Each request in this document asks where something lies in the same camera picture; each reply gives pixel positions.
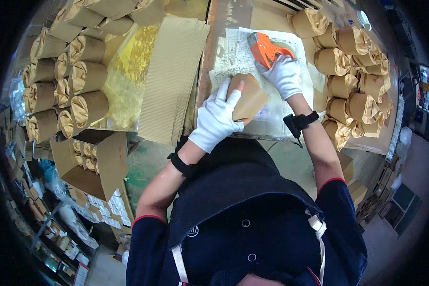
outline white apron strap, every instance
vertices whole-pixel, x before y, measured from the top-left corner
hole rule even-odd
[[[172,248],[172,254],[181,282],[189,283],[188,275],[186,274],[186,268],[184,268],[183,256],[181,255],[181,245]]]

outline person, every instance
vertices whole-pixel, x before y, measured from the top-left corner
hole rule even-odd
[[[296,116],[312,113],[298,61],[280,55],[269,70],[257,68]],[[280,176],[256,140],[228,137],[248,123],[232,121],[244,82],[226,100],[229,82],[199,108],[197,128],[139,198],[126,284],[357,285],[366,246],[323,126],[316,120],[302,131],[315,169],[313,201]]]

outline corrugated cardboard sheet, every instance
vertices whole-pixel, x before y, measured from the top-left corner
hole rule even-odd
[[[176,146],[210,26],[192,18],[165,18],[144,87],[138,134]]]

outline paper-wrapped cylinder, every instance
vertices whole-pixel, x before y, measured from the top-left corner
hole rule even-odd
[[[50,109],[55,104],[55,86],[52,82],[39,82],[24,89],[22,95],[26,113],[34,113]]]
[[[382,103],[383,98],[383,86],[385,84],[385,80],[383,76],[377,75],[369,75],[363,72],[360,73],[359,79],[359,90],[362,93],[368,94],[373,97],[373,99]]]
[[[335,33],[335,24],[330,22],[327,26],[326,32],[322,35],[313,37],[316,46],[321,49],[335,49],[337,48],[337,34]]]
[[[26,125],[29,138],[39,144],[57,133],[59,123],[56,111],[48,109],[36,112],[28,116]]]
[[[252,119],[269,100],[267,93],[251,74],[236,74],[230,81],[229,90],[227,91],[228,96],[238,87],[241,81],[245,81],[245,87],[232,112],[232,120],[234,121],[243,118]]]
[[[57,80],[62,79],[63,77],[68,77],[71,72],[72,66],[69,65],[68,54],[61,53],[56,61],[56,66],[54,67],[54,77]]]
[[[98,24],[97,29],[114,36],[119,36],[126,33],[132,25],[133,21],[128,16],[117,20],[105,18]]]
[[[151,26],[159,23],[165,15],[165,6],[161,0],[143,0],[132,10],[129,17],[138,26]]]
[[[349,59],[339,49],[322,49],[315,53],[315,66],[320,73],[344,76],[349,70]]]
[[[89,127],[108,113],[108,99],[102,91],[84,93],[72,98],[71,108],[75,125]]]
[[[327,101],[326,105],[326,115],[332,117],[346,126],[350,125],[353,122],[353,118],[349,117],[345,112],[346,99],[342,98],[331,98]]]
[[[85,6],[100,15],[117,20],[137,7],[136,0],[86,0]]]
[[[346,100],[345,111],[349,117],[357,121],[372,124],[378,120],[380,110],[373,97],[368,94],[355,93]]]
[[[69,88],[76,95],[100,90],[107,80],[107,68],[102,64],[79,61],[69,76]]]
[[[349,95],[358,89],[358,80],[351,74],[344,76],[329,76],[327,89],[335,97],[349,98]]]
[[[325,15],[315,9],[305,8],[288,17],[291,31],[302,39],[322,35],[326,32],[329,22]]]
[[[49,34],[70,43],[76,36],[78,36],[83,27],[65,22],[64,18],[66,12],[68,12],[67,7],[64,7],[59,11],[59,13],[57,13],[56,19],[49,28]]]
[[[80,60],[98,63],[105,53],[103,41],[87,36],[78,36],[70,43],[69,63],[76,64]]]
[[[370,37],[356,26],[346,27],[337,31],[337,46],[344,53],[367,54],[371,45]]]
[[[85,0],[74,0],[65,14],[64,21],[77,26],[95,28],[104,17],[85,7],[85,2]]]

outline black wrist strap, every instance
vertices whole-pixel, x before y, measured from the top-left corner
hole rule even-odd
[[[183,173],[183,177],[190,178],[194,172],[194,164],[186,165],[183,161],[181,161],[178,153],[171,153],[168,155],[167,159],[172,161],[173,166]]]

